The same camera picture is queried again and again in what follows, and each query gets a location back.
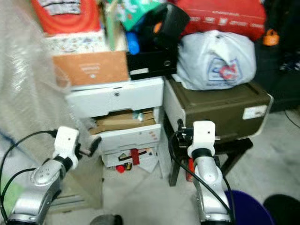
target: white label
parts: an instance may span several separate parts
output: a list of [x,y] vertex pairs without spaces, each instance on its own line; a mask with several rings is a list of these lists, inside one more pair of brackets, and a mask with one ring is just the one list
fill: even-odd
[[247,27],[248,23],[247,22],[241,22],[241,21],[230,21],[230,25],[237,25],[237,26],[242,26],[242,27]]
[[144,69],[136,69],[136,70],[131,70],[131,71],[130,71],[130,75],[146,74],[146,73],[148,73],[148,72],[149,72],[148,68],[144,68]]
[[190,21],[195,21],[195,22],[198,22],[200,21],[200,17],[190,17]]
[[205,17],[204,18],[204,22],[205,23],[214,23],[215,22],[215,18],[214,17]]
[[79,64],[81,71],[85,74],[95,75],[100,72],[100,64],[99,63],[83,63]]
[[220,18],[219,25],[225,26],[227,24],[228,18]]
[[265,115],[267,108],[268,107],[266,105],[245,108],[243,120],[262,117]]

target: orange object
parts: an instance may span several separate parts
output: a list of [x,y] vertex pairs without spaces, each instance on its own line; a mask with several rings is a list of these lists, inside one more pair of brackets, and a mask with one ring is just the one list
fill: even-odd
[[52,59],[55,66],[68,76],[72,86],[129,79],[124,51],[66,54]]
[[163,25],[162,22],[158,22],[157,24],[155,24],[154,29],[153,29],[153,32],[154,32],[155,34],[158,33],[158,32],[160,31],[162,25]]
[[263,44],[266,46],[278,45],[279,35],[274,30],[268,30],[266,36],[263,37]]
[[[188,168],[189,168],[193,173],[195,173],[194,162],[193,162],[193,159],[192,159],[192,158],[189,158],[189,159],[188,159]],[[193,176],[192,176],[190,173],[188,173],[188,172],[186,172],[186,180],[187,180],[188,182],[193,182]]]
[[31,0],[31,3],[48,34],[100,30],[95,0]]

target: blue bin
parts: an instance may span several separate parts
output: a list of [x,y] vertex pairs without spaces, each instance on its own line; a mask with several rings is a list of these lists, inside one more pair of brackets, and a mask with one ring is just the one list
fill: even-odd
[[[231,200],[228,192],[225,192],[231,207]],[[253,197],[241,192],[232,191],[236,225],[275,225],[269,212]]]

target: cardboard box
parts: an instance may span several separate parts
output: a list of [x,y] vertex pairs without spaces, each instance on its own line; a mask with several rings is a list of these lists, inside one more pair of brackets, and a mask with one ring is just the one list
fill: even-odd
[[97,127],[90,129],[90,134],[95,135],[104,131],[125,130],[154,125],[153,110],[142,110],[143,120],[134,119],[134,113],[131,110],[113,112],[107,116],[96,118]]
[[125,51],[68,54],[53,56],[52,59],[68,76],[72,86],[129,79]]
[[81,32],[46,37],[45,42],[52,56],[79,53],[107,52],[105,32]]

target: open drawer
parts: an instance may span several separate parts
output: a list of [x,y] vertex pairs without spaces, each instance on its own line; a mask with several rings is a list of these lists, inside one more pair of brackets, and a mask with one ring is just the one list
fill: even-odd
[[161,124],[155,124],[133,129],[107,131],[93,136],[102,137],[98,150],[102,154],[111,154],[129,149],[155,147],[160,139],[160,130]]
[[113,87],[74,91],[66,96],[76,116],[96,117],[125,109],[161,106],[164,81],[161,77],[120,82]]
[[[158,161],[156,152],[156,147],[140,149],[138,151],[139,165],[143,166],[143,164],[149,163],[156,165]],[[106,167],[133,163],[130,150],[124,150],[113,154],[104,154],[102,155],[102,161]]]

